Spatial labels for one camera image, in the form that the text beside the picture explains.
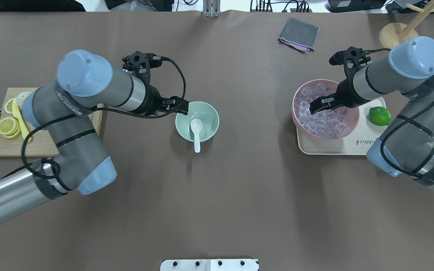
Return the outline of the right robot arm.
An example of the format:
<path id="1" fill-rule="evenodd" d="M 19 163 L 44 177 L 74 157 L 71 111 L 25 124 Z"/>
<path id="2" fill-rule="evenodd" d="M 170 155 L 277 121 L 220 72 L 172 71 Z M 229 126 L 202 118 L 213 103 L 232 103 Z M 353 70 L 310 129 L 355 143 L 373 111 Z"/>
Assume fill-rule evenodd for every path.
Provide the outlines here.
<path id="1" fill-rule="evenodd" d="M 334 94 L 312 101 L 310 112 L 356 108 L 399 91 L 408 103 L 372 144 L 367 159 L 434 192 L 434 40 L 412 38 L 376 61 L 370 53 L 355 47 L 335 53 L 329 62 L 343 65 L 346 79 Z"/>

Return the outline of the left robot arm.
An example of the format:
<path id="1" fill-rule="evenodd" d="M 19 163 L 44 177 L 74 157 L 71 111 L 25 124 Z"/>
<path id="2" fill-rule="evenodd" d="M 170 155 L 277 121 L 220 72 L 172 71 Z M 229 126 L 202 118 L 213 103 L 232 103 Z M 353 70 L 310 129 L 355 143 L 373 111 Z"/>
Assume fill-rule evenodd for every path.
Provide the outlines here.
<path id="1" fill-rule="evenodd" d="M 24 136 L 23 165 L 0 180 L 0 223 L 77 189 L 88 195 L 117 176 L 89 115 L 99 110 L 143 119 L 187 115 L 181 96 L 161 97 L 150 70 L 176 62 L 154 53 L 125 56 L 123 67 L 86 50 L 69 52 L 53 82 L 23 102 L 22 115 L 34 130 Z"/>

